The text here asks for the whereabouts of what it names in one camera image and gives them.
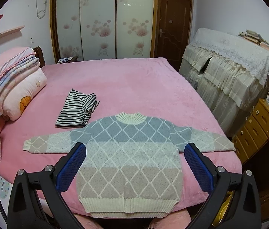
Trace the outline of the blue beige diamond sweater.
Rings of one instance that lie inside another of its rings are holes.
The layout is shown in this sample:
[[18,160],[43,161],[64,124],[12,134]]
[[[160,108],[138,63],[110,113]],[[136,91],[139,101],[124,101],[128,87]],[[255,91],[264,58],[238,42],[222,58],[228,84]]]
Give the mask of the blue beige diamond sweater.
[[95,218],[162,218],[180,201],[180,154],[188,143],[201,152],[234,150],[221,134],[179,127],[140,113],[120,113],[83,128],[35,136],[24,142],[32,154],[65,154],[76,143],[86,159],[76,172],[78,199]]

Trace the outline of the wooden drawer desk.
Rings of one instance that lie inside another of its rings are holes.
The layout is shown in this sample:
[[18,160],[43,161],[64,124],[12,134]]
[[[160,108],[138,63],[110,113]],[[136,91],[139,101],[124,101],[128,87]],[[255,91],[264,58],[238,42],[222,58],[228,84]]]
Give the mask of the wooden drawer desk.
[[247,162],[269,141],[269,105],[259,99],[252,113],[232,138],[241,163]]

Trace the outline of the folded pink cartoon quilt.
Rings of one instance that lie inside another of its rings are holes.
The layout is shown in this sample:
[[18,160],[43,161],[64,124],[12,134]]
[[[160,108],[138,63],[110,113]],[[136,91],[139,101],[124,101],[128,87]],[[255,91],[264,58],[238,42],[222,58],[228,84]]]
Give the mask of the folded pink cartoon quilt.
[[39,67],[34,72],[27,70],[18,74],[0,94],[0,116],[17,120],[46,84],[47,78]]

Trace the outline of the folded black white striped garment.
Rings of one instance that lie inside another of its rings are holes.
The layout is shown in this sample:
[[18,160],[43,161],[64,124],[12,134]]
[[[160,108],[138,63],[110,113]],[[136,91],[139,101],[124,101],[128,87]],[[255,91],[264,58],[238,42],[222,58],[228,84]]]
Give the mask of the folded black white striped garment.
[[59,128],[85,127],[99,105],[97,95],[71,89],[55,122]]

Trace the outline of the cream cloth covered piano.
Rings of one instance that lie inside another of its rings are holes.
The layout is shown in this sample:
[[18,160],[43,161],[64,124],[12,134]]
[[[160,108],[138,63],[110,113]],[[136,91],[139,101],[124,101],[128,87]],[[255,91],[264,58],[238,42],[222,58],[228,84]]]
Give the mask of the cream cloth covered piano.
[[240,64],[207,49],[187,46],[179,73],[208,106],[219,126],[233,137],[269,88]]

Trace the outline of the folded pastel striped blanket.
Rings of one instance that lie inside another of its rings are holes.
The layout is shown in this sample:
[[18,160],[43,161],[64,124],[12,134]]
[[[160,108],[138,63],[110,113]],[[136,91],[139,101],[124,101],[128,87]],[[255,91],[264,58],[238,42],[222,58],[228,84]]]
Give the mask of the folded pastel striped blanket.
[[40,65],[30,47],[14,47],[0,54],[0,94],[9,81],[24,71]]

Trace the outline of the white lace cover cloth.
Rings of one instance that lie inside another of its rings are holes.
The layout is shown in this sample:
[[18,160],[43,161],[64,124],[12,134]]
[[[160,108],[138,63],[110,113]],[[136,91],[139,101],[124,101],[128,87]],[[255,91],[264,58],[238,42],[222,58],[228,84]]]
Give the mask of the white lace cover cloth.
[[264,86],[269,75],[269,51],[238,36],[199,28],[190,42],[241,65]]

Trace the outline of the pink fleece bed blanket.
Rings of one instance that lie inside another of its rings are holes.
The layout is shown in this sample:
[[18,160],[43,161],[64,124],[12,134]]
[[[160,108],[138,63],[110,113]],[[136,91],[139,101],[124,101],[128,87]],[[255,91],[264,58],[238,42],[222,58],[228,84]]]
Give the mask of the pink fleece bed blanket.
[[46,86],[15,121],[0,124],[0,176],[13,182],[19,169],[28,172],[54,164],[59,154],[31,154],[26,139],[57,133],[55,121],[71,89],[100,100],[92,120],[120,112],[140,112],[179,126],[222,134],[218,122],[193,87],[163,58],[91,60],[41,68]]

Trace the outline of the dark wooden headboard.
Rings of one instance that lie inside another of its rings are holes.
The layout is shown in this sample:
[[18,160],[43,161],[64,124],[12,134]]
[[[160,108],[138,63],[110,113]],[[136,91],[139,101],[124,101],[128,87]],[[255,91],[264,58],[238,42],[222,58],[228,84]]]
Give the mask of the dark wooden headboard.
[[36,57],[39,58],[40,68],[46,65],[42,49],[40,47],[34,47],[33,51],[36,53]]

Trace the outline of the stack of books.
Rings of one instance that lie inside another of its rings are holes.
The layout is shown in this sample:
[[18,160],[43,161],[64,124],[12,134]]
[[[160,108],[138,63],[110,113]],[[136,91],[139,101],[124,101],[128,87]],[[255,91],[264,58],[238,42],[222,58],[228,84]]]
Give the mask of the stack of books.
[[246,30],[246,31],[238,33],[238,36],[240,36],[241,38],[244,38],[245,40],[253,42],[254,44],[269,51],[269,43],[266,40],[264,40],[263,37],[257,32]]

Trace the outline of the floral sliding door wardrobe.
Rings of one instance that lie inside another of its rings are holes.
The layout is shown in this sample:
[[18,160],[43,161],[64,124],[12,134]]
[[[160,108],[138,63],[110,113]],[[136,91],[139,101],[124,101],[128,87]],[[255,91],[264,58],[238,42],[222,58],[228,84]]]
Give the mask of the floral sliding door wardrobe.
[[54,59],[154,56],[158,0],[50,0]]

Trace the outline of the dark brown wooden door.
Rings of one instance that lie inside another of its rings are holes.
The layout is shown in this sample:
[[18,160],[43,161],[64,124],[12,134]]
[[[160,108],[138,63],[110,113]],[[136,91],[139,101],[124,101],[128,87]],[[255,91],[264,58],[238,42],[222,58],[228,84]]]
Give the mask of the dark brown wooden door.
[[165,58],[179,71],[189,43],[192,0],[158,0],[155,57]]

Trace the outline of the pink wall shelf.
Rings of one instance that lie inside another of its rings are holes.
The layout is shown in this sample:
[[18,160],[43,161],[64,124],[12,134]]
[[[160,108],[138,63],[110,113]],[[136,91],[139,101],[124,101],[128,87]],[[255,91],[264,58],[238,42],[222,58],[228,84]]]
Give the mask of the pink wall shelf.
[[18,26],[18,27],[15,27],[15,28],[12,28],[12,29],[9,29],[9,30],[1,32],[0,33],[0,39],[3,38],[3,37],[6,37],[8,35],[17,33],[19,31],[21,31],[24,27],[25,27],[24,25],[21,25],[21,26]]

